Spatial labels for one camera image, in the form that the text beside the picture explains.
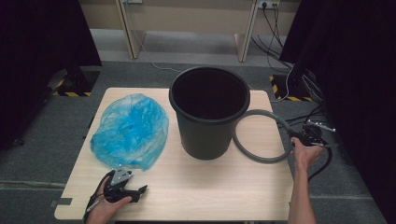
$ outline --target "person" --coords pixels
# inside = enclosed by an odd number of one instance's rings
[[[295,173],[288,223],[313,224],[316,223],[316,219],[308,193],[308,168],[319,158],[324,147],[306,147],[295,137],[291,138],[291,142],[294,143],[294,150],[291,154],[295,157]],[[88,215],[87,224],[107,223],[121,207],[132,200],[128,196],[116,203],[110,203],[107,200],[103,200],[103,188],[104,184],[102,184],[97,193],[99,195],[97,199],[100,202]]]

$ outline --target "trash can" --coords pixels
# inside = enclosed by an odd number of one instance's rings
[[[196,159],[213,160],[227,151],[236,124],[248,110],[250,91],[233,72],[196,67],[175,78],[169,101],[183,148]]]

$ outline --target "gray carpet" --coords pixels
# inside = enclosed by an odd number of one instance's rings
[[[192,64],[157,64],[183,71]],[[218,66],[234,71],[254,90],[267,91],[275,100],[269,76],[281,74],[270,68],[254,66]],[[110,87],[168,88],[177,72],[161,70],[151,63],[103,62],[100,76],[90,97],[51,96],[26,130],[24,146],[0,154],[0,223],[79,223],[57,221],[53,217],[52,201],[62,194],[72,171],[92,117]],[[56,85],[63,72],[54,76]],[[307,115],[318,104],[282,101],[272,103],[274,112],[284,119]],[[328,121],[325,116],[312,119]],[[301,130],[301,124],[293,126]],[[285,147],[290,140],[281,129]],[[331,143],[339,143],[336,134],[324,133]],[[326,154],[312,167],[317,170]],[[293,171],[293,158],[289,157]],[[44,186],[26,186],[21,182],[43,182]],[[386,223],[375,205],[359,173],[342,146],[333,149],[331,165],[310,183],[310,192],[318,223]]]

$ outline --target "blue plastic bag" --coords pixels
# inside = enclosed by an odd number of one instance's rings
[[[144,94],[132,94],[111,104],[91,140],[96,158],[112,168],[149,169],[163,152],[169,118]]]

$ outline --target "power outlet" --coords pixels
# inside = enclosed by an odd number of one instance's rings
[[[265,9],[271,9],[275,7],[279,7],[280,0],[265,0],[259,2],[259,8],[262,8],[262,3],[266,3],[267,7]]]

